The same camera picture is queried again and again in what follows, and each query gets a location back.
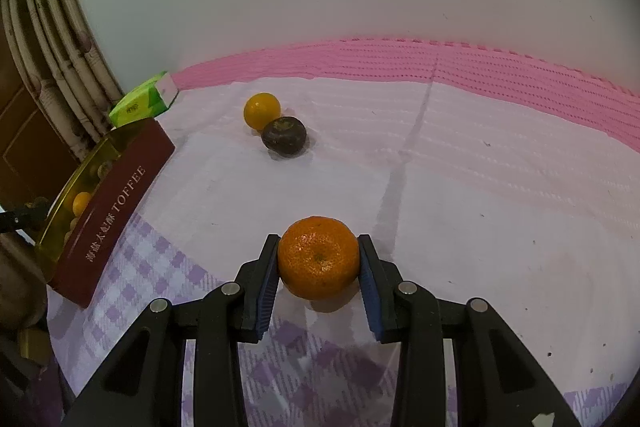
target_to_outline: metal screw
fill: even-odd
[[[398,291],[400,293],[404,293],[405,295],[413,295],[418,291],[418,286],[416,286],[415,283],[412,283],[411,281],[402,281],[398,285]]]
[[[484,313],[489,309],[489,304],[482,299],[473,299],[471,301],[471,309],[478,313]]]
[[[149,304],[149,309],[154,313],[160,313],[163,312],[168,305],[169,303],[166,299],[155,299],[151,301],[151,304]]]
[[[222,285],[222,293],[224,295],[235,295],[240,291],[240,285],[237,282],[226,282]]]

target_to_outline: green package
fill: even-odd
[[[158,116],[171,107],[177,95],[174,80],[163,71],[129,91],[111,110],[109,118],[115,127],[121,127],[142,118]]]

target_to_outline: dark fruit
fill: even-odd
[[[262,130],[262,143],[278,154],[293,155],[305,146],[306,129],[298,118],[281,116]]]

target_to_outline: wooden door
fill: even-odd
[[[24,87],[0,23],[0,205],[53,202],[78,166]]]

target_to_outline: purple checkered cloth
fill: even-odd
[[[71,388],[84,387],[141,311],[155,298],[179,304],[222,284],[173,247],[140,216],[129,221],[86,310],[49,290],[49,330]],[[374,427],[389,425],[398,351],[386,364],[363,346],[340,347],[274,313],[257,344],[241,344],[239,359],[249,425],[255,427]],[[185,355],[182,425],[193,425],[194,344]],[[596,427],[625,384],[566,393],[584,427]],[[457,424],[455,389],[448,422]]]

